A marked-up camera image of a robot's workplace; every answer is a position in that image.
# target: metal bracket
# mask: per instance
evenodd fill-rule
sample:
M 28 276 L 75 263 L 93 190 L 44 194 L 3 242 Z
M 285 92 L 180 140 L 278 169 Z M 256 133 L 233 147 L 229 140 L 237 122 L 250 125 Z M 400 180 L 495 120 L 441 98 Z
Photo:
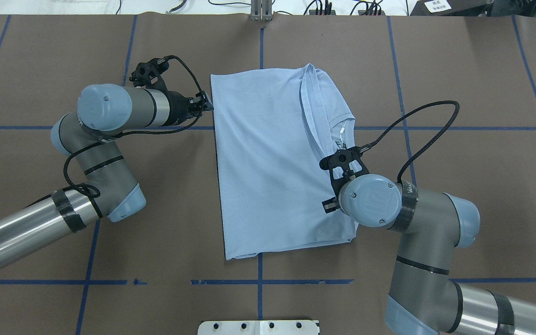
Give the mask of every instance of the metal bracket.
M 251 0 L 252 21 L 272 21 L 272 0 Z

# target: circular end cap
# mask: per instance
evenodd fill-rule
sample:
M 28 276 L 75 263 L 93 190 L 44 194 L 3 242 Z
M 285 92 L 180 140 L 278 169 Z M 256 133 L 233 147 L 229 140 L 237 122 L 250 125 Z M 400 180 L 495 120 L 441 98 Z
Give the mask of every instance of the circular end cap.
M 458 222 L 460 225 L 460 239 L 456 248 L 467 248 L 473 242 L 475 242 L 475 236 L 479 233 L 479 227 L 481 226 L 481 218 L 479 218 L 479 210 L 474 203 L 444 193 L 452 200 L 456 208 L 456 214 L 458 215 Z
M 132 114 L 132 98 L 115 84 L 90 85 L 78 98 L 78 116 L 87 127 L 113 131 L 122 127 Z
M 146 206 L 146 198 L 142 193 L 140 184 L 136 184 L 136 187 L 123 199 L 123 201 L 111 212 L 108 217 L 112 222 L 121 221 L 128 216 L 138 212 Z
M 367 227 L 382 227 L 394 220 L 402 207 L 402 196 L 394 183 L 379 174 L 355 178 L 339 196 L 342 210 Z
M 59 119 L 59 121 L 55 123 L 53 128 L 51 128 L 51 142 L 53 143 L 53 146 L 55 147 L 55 149 L 59 150 L 59 152 L 61 152 L 62 154 L 71 155 L 70 152 L 66 149 L 66 147 L 64 147 L 63 144 L 61 143 L 61 137 L 59 135 L 59 127 L 61 127 L 61 121 L 63 121 L 63 119 L 65 119 L 66 116 L 68 116 L 68 114 L 66 114 L 64 117 Z

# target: white label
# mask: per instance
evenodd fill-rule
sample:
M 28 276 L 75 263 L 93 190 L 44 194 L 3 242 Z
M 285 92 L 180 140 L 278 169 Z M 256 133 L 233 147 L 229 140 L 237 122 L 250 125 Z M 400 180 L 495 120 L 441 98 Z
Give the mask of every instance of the white label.
M 452 9 L 452 7 L 448 4 L 448 1 L 446 0 L 434 0 L 425 2 L 425 7 L 427 7 L 430 13 L 437 13 Z

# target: brown table surface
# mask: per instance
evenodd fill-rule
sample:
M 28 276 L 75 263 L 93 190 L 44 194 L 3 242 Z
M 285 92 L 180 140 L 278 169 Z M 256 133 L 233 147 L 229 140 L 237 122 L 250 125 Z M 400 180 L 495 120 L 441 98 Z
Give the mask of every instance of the brown table surface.
M 49 130 L 87 85 L 122 85 L 137 63 L 169 54 L 207 91 L 210 74 L 313 63 L 347 100 L 360 144 L 401 110 L 460 102 L 455 126 L 404 177 L 479 207 L 481 231 L 456 250 L 451 278 L 536 303 L 536 19 L 248 19 L 0 16 L 0 218 L 65 186 Z M 195 93 L 179 66 L 164 78 Z M 394 178 L 449 113 L 411 117 L 364 162 Z M 196 334 L 205 320 L 296 318 L 320 320 L 322 334 L 391 334 L 398 235 L 360 227 L 348 244 L 225 261 L 212 113 L 198 126 L 119 142 L 147 207 L 0 270 L 0 334 Z

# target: black tape band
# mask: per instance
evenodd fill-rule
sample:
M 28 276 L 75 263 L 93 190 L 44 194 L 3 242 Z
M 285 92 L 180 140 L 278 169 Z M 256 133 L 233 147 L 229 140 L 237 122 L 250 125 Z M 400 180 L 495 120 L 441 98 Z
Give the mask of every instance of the black tape band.
M 406 265 L 410 265 L 411 267 L 415 267 L 415 268 L 418 268 L 418 269 L 421 269 L 421 270 L 434 272 L 434 274 L 440 274 L 440 275 L 449 275 L 450 274 L 450 270 L 440 269 L 440 268 L 436 268 L 436 267 L 430 267 L 430 265 L 419 263 L 418 261 L 411 261 L 410 259 L 406 259 L 406 258 L 400 257 L 398 255 L 396 255 L 396 261 L 400 261 L 400 263 L 404 263 Z
M 487 291 L 493 295 L 497 304 L 497 328 L 495 335 L 514 335 L 514 310 L 505 295 Z
M 449 331 L 446 331 L 446 333 L 454 333 L 456 328 L 458 328 L 458 325 L 460 324 L 460 320 L 462 320 L 462 310 L 464 308 L 464 299 L 462 297 L 462 289 L 460 288 L 460 285 L 457 282 L 452 282 L 456 286 L 456 293 L 458 294 L 458 310 L 456 311 L 456 318 L 455 323 L 452 325 Z
M 123 159 L 123 156 L 118 155 L 117 157 L 113 157 L 111 159 L 103 161 L 102 163 L 97 164 L 97 165 L 91 167 L 90 169 L 84 170 L 84 174 L 88 176 L 88 174 L 91 174 L 92 172 L 95 172 L 96 170 L 98 170 L 100 168 L 104 168 L 105 166 L 110 165 L 111 163 L 115 163 L 116 161 L 121 161 L 122 159 Z
M 57 210 L 61 214 L 63 221 L 66 222 L 73 233 L 77 233 L 86 227 L 80 215 L 74 211 L 74 207 L 62 189 L 51 193 L 51 199 L 53 199 L 53 203 L 57 206 Z
M 417 187 L 410 182 L 403 180 L 402 208 L 400 208 L 400 212 L 394 221 L 394 225 L 392 225 L 389 230 L 402 233 L 409 227 L 413 220 L 413 215 L 415 215 L 415 207 L 417 206 L 418 197 Z

